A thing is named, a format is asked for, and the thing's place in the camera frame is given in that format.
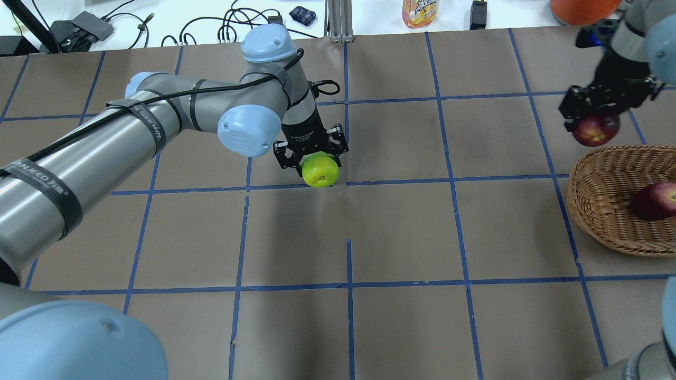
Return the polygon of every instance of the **cable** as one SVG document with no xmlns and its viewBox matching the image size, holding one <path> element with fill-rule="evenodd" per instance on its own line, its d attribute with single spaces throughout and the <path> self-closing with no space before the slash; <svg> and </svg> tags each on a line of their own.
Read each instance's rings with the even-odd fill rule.
<svg viewBox="0 0 676 380">
<path fill-rule="evenodd" d="M 303 49 L 298 49 L 296 56 L 284 66 L 284 70 L 288 70 L 296 63 L 300 61 L 300 59 L 305 55 L 305 52 Z M 145 105 L 149 105 L 152 103 L 156 103 L 158 101 L 162 100 L 168 100 L 168 99 L 173 99 L 176 97 L 182 97 L 182 96 L 187 96 L 187 95 L 195 95 L 195 94 L 203 94 L 203 93 L 215 93 L 215 92 L 223 92 L 223 91 L 236 91 L 236 90 L 241 90 L 241 89 L 246 89 L 248 87 L 253 87 L 256 85 L 260 85 L 262 83 L 268 82 L 270 80 L 275 79 L 276 77 L 274 75 L 268 74 L 262 78 L 253 80 L 251 82 L 247 83 L 240 83 L 239 85 L 230 85 L 230 86 L 221 86 L 221 87 L 206 87 L 202 89 L 193 89 L 193 90 L 186 90 L 186 91 L 179 91 L 177 93 L 171 93 L 167 95 L 160 95 L 157 97 L 152 97 L 150 99 L 144 100 L 143 103 Z M 113 112 L 112 114 L 109 114 L 107 116 L 104 116 L 97 121 L 91 123 L 90 125 L 71 133 L 68 136 L 65 136 L 64 138 L 60 139 L 59 141 L 56 141 L 55 143 L 52 143 L 50 146 L 41 149 L 40 151 L 33 153 L 32 155 L 28 156 L 27 158 L 33 162 L 37 162 L 39 160 L 42 160 L 43 158 L 49 156 L 50 154 L 59 151 L 60 149 L 63 149 L 64 147 L 70 145 L 71 143 L 85 137 L 89 133 L 93 132 L 94 130 L 97 130 L 101 126 L 103 126 L 106 122 L 115 120 L 122 116 L 123 114 L 126 114 L 128 112 L 127 109 L 121 109 L 118 111 Z M 0 179 L 5 178 L 8 176 L 9 173 L 6 170 L 0 169 Z"/>
<path fill-rule="evenodd" d="M 253 18 L 250 18 L 249 15 L 247 15 L 244 11 L 252 11 L 252 12 L 254 12 L 256 15 L 255 15 Z M 254 21 L 255 19 L 259 18 L 259 17 L 263 17 L 263 18 L 265 19 L 265 22 L 267 22 L 267 23 L 270 22 L 270 20 L 265 16 L 265 12 L 268 12 L 268 11 L 274 11 L 274 12 L 277 12 L 277 15 L 278 15 L 278 16 L 280 16 L 280 17 L 282 16 L 282 13 L 281 13 L 279 10 L 277 10 L 277 9 L 272 9 L 272 8 L 265 9 L 264 11 L 258 11 L 258 10 L 256 10 L 256 9 L 253 9 L 253 8 L 246 8 L 246 7 L 244 7 L 244 8 L 233 9 L 232 6 L 231 6 L 231 8 L 228 9 L 228 11 L 225 12 L 225 15 L 223 16 L 223 26 L 221 27 L 221 29 L 219 29 L 219 30 L 220 30 L 220 33 L 221 33 L 221 38 L 222 38 L 222 39 L 226 39 L 226 38 L 227 38 L 228 40 L 230 39 L 230 36 L 229 36 L 229 33 L 228 33 L 228 32 L 229 32 L 229 29 L 226 29 L 226 30 L 225 30 L 225 32 L 226 32 L 225 35 L 223 35 L 222 33 L 223 33 L 223 28 L 228 28 L 228 27 L 230 26 L 230 22 L 233 22 L 233 21 L 232 21 L 232 18 L 233 18 L 233 17 L 234 17 L 235 20 L 238 21 L 239 23 L 249 25 L 249 26 L 251 26 L 251 29 L 253 29 L 253 28 L 254 28 L 254 25 L 255 25 L 255 24 L 253 24 L 253 21 Z M 240 20 L 240 19 L 237 17 L 237 13 L 243 14 L 243 15 L 247 18 L 246 21 Z"/>
<path fill-rule="evenodd" d="M 139 30 L 139 34 L 136 36 L 136 39 L 134 40 L 134 43 L 131 44 L 131 46 L 128 47 L 127 50 L 133 49 L 134 46 L 136 46 L 136 44 L 137 44 L 137 43 L 139 42 L 139 40 L 141 39 L 141 35 L 142 35 L 142 34 L 143 34 L 143 29 Z"/>
<path fill-rule="evenodd" d="M 164 46 L 164 41 L 166 41 L 166 39 L 172 39 L 172 40 L 174 40 L 174 44 L 178 45 L 178 41 L 174 38 L 174 36 L 168 34 L 168 35 L 164 36 L 164 38 L 162 39 L 162 43 L 160 43 L 160 46 Z"/>
<path fill-rule="evenodd" d="M 230 28 L 230 29 L 233 30 L 233 34 L 235 35 L 235 39 L 234 39 L 232 42 L 237 42 L 237 30 L 236 30 L 235 28 L 233 28 L 231 25 L 224 25 L 224 26 L 221 26 L 221 27 L 216 31 L 216 38 L 218 39 L 218 42 L 219 42 L 219 43 L 226 42 L 225 36 L 223 35 L 223 29 L 224 29 L 224 28 Z M 226 33 L 225 35 L 228 36 L 227 42 L 230 42 L 230 33 L 229 33 L 229 31 L 228 31 L 228 33 Z"/>
<path fill-rule="evenodd" d="M 24 36 L 24 31 L 21 30 L 21 26 L 19 25 L 19 21 L 16 19 L 16 16 L 12 12 L 11 17 L 14 19 L 14 23 L 16 24 L 16 27 L 19 29 L 19 33 L 21 33 L 21 37 Z"/>
<path fill-rule="evenodd" d="M 56 36 L 54 35 L 54 32 L 51 30 L 51 28 L 49 27 L 49 24 L 48 24 L 47 21 L 45 20 L 45 17 L 44 17 L 44 16 L 42 15 L 42 13 L 40 12 L 40 9 L 38 8 L 38 5 L 35 3 L 35 0 L 30 0 L 30 1 L 33 3 L 33 6 L 35 7 L 35 10 L 38 12 L 38 15 L 40 15 L 40 18 L 41 18 L 42 21 L 45 23 L 45 26 L 47 27 L 47 30 L 49 31 L 49 34 L 51 34 L 51 38 L 54 39 L 54 43 L 56 43 L 56 49 L 59 51 L 59 53 L 61 53 L 61 52 L 62 52 L 62 50 L 61 50 L 61 44 L 59 44 L 59 41 L 57 41 Z"/>
<path fill-rule="evenodd" d="M 127 1 L 126 3 L 120 4 L 117 8 L 115 8 L 115 9 L 113 9 L 112 11 L 108 12 L 108 13 L 107 13 L 104 17 L 102 17 L 101 19 L 102 19 L 102 20 L 105 20 L 108 16 L 110 16 L 111 14 L 113 14 L 116 10 L 120 9 L 121 7 L 124 7 L 125 5 L 127 5 L 127 4 L 129 4 L 129 3 L 133 3 L 134 1 L 135 1 L 135 0 L 129 0 L 129 1 Z"/>
<path fill-rule="evenodd" d="M 136 16 L 135 14 L 131 14 L 131 13 L 128 13 L 128 12 L 120 12 L 120 13 L 116 13 L 116 14 L 110 16 L 110 17 L 107 17 L 104 21 L 109 22 L 110 20 L 112 20 L 114 17 L 117 17 L 117 16 L 133 16 L 138 21 L 141 22 L 137 26 L 137 28 L 139 29 L 139 34 L 136 36 L 134 43 L 131 44 L 131 46 L 128 47 L 127 49 L 129 50 L 129 49 L 132 49 L 134 46 L 136 46 L 136 44 L 141 39 L 141 35 L 143 34 L 144 31 L 145 31 L 145 43 L 143 44 L 143 47 L 148 47 L 148 42 L 150 41 L 150 28 L 148 28 L 148 22 L 150 22 L 150 20 L 152 20 L 153 17 L 155 17 L 155 14 L 149 14 L 145 18 L 145 20 L 142 20 L 140 17 Z"/>
<path fill-rule="evenodd" d="M 222 18 L 220 18 L 220 17 L 214 17 L 214 16 L 202 16 L 202 17 L 198 17 L 198 18 L 193 18 L 192 20 L 188 21 L 187 24 L 185 24 L 185 25 L 183 26 L 183 28 L 180 30 L 180 32 L 179 32 L 179 34 L 178 34 L 178 39 L 179 39 L 180 42 L 185 42 L 185 41 L 183 40 L 183 33 L 184 33 L 185 30 L 188 28 L 188 26 L 189 26 L 190 24 L 194 23 L 195 21 L 200 21 L 200 20 L 222 20 Z"/>
<path fill-rule="evenodd" d="M 187 37 L 187 36 L 190 36 L 190 38 L 193 39 L 193 43 L 194 43 L 195 45 L 197 45 L 197 40 L 195 40 L 195 36 L 193 36 L 193 35 L 190 34 L 190 33 L 185 33 L 185 34 L 183 35 L 184 39 L 185 39 L 185 37 Z"/>
<path fill-rule="evenodd" d="M 113 17 L 117 17 L 117 16 L 134 16 L 138 21 L 140 21 L 140 23 L 143 23 L 143 19 L 142 19 L 142 18 L 136 16 L 135 14 L 131 14 L 131 13 L 129 13 L 129 12 L 120 12 L 120 13 L 118 13 L 118 14 L 114 14 L 114 15 L 112 15 L 112 16 L 110 16 L 110 17 L 106 17 L 104 21 L 110 22 L 110 20 L 111 20 Z"/>
</svg>

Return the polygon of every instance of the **orange object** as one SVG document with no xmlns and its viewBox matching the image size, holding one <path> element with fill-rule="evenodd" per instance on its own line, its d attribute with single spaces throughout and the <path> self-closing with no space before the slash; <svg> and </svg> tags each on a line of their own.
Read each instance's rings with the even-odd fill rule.
<svg viewBox="0 0 676 380">
<path fill-rule="evenodd" d="M 592 25 L 608 17 L 622 0 L 550 0 L 552 14 L 567 25 Z"/>
<path fill-rule="evenodd" d="M 411 29 L 428 26 L 437 16 L 439 0 L 404 0 L 402 19 Z"/>
</svg>

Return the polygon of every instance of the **green apple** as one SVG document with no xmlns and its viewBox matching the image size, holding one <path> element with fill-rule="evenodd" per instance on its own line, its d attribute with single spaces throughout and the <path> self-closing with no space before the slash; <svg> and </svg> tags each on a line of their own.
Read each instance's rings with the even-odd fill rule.
<svg viewBox="0 0 676 380">
<path fill-rule="evenodd" d="M 340 168 L 333 156 L 318 151 L 303 157 L 301 161 L 303 180 L 311 187 L 331 186 L 338 181 Z"/>
</svg>

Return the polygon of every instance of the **apple in basket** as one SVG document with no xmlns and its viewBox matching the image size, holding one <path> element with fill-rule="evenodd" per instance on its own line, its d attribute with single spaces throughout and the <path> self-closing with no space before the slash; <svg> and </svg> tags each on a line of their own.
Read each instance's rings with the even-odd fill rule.
<svg viewBox="0 0 676 380">
<path fill-rule="evenodd" d="M 631 200 L 634 214 L 644 220 L 676 216 L 676 183 L 659 182 L 646 186 Z"/>
<path fill-rule="evenodd" d="M 620 117 L 615 114 L 589 114 L 582 117 L 573 137 L 586 147 L 601 146 L 620 130 Z"/>
</svg>

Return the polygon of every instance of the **black device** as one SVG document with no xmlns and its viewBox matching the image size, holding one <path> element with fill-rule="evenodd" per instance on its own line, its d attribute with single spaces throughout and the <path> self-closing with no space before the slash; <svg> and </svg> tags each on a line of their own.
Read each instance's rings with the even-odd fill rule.
<svg viewBox="0 0 676 380">
<path fill-rule="evenodd" d="M 0 57 L 15 57 L 38 53 L 39 50 L 23 36 L 0 36 Z"/>
<path fill-rule="evenodd" d="M 469 16 L 469 30 L 486 29 L 488 21 L 488 3 L 484 0 L 472 1 L 472 10 Z"/>
<path fill-rule="evenodd" d="M 295 21 L 298 21 L 305 26 L 310 26 L 310 24 L 317 19 L 316 13 L 308 8 L 301 7 L 300 5 L 293 8 L 293 11 L 290 11 L 289 15 L 291 15 L 291 18 Z"/>
<path fill-rule="evenodd" d="M 43 43 L 41 50 L 49 53 L 88 51 L 93 43 L 103 41 L 113 33 L 112 25 L 86 11 L 72 21 L 55 21 L 48 30 L 20 0 L 2 2 Z"/>
</svg>

